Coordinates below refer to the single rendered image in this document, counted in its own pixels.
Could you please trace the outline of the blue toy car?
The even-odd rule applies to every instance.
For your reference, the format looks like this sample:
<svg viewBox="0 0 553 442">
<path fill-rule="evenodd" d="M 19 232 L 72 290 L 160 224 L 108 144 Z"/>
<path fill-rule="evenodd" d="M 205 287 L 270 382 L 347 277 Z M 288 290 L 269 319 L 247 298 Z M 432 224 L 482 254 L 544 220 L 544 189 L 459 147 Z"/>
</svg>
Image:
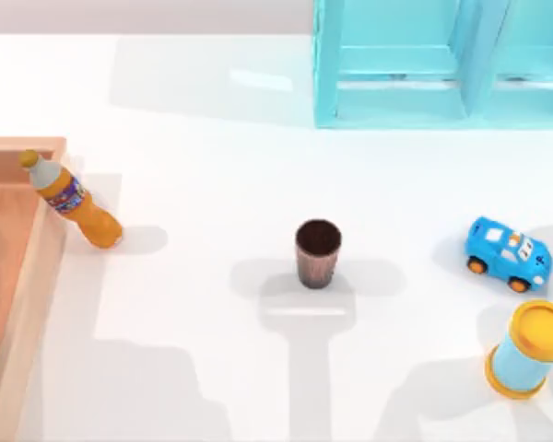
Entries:
<svg viewBox="0 0 553 442">
<path fill-rule="evenodd" d="M 472 273 L 500 279 L 517 293 L 544 288 L 553 269 L 544 242 L 485 216 L 469 228 L 465 255 Z"/>
</svg>

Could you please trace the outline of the blue and yellow can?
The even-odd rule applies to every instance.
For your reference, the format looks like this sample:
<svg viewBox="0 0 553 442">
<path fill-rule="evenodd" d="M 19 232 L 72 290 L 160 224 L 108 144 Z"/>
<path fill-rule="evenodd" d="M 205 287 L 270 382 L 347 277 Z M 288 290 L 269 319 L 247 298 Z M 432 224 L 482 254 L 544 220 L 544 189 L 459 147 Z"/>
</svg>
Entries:
<svg viewBox="0 0 553 442">
<path fill-rule="evenodd" d="M 543 387 L 553 366 L 553 303 L 533 299 L 512 314 L 504 339 L 488 354 L 485 375 L 499 394 L 527 400 Z"/>
</svg>

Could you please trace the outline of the light blue rack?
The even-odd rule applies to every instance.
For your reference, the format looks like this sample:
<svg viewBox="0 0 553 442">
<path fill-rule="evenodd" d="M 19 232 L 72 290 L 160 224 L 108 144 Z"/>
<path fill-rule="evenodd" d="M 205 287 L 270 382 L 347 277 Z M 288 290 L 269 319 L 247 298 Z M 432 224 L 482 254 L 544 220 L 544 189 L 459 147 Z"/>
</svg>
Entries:
<svg viewBox="0 0 553 442">
<path fill-rule="evenodd" d="M 321 128 L 553 129 L 553 0 L 313 0 Z"/>
</svg>

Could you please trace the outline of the orange soda bottle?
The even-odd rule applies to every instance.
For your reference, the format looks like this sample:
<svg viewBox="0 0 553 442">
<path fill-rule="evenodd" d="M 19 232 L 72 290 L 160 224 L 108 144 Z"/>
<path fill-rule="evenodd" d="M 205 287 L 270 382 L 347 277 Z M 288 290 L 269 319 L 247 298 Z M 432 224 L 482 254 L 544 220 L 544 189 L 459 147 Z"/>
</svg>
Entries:
<svg viewBox="0 0 553 442">
<path fill-rule="evenodd" d="M 43 200 L 58 215 L 76 223 L 93 246 L 110 249 L 121 240 L 121 224 L 94 203 L 91 193 L 68 168 L 30 149 L 19 154 L 19 164 Z"/>
</svg>

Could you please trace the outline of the brown cup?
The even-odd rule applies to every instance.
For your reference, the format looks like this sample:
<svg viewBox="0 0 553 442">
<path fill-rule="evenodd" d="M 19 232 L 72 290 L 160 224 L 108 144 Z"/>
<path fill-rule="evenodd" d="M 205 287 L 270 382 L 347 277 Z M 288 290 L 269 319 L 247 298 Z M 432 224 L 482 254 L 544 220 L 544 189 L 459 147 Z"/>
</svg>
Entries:
<svg viewBox="0 0 553 442">
<path fill-rule="evenodd" d="M 325 219 L 311 219 L 296 231 L 296 263 L 300 282 L 310 289 L 323 289 L 333 278 L 342 244 L 339 228 Z"/>
</svg>

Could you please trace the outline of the shallow salmon-coloured box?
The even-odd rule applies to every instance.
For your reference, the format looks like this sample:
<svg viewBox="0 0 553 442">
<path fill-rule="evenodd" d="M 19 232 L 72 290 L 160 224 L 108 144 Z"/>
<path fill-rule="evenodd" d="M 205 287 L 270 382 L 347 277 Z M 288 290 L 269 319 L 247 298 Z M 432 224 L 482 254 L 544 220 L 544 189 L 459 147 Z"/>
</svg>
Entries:
<svg viewBox="0 0 553 442">
<path fill-rule="evenodd" d="M 65 223 L 31 188 L 25 149 L 61 160 L 63 137 L 0 137 L 0 442 L 15 442 L 52 303 Z"/>
</svg>

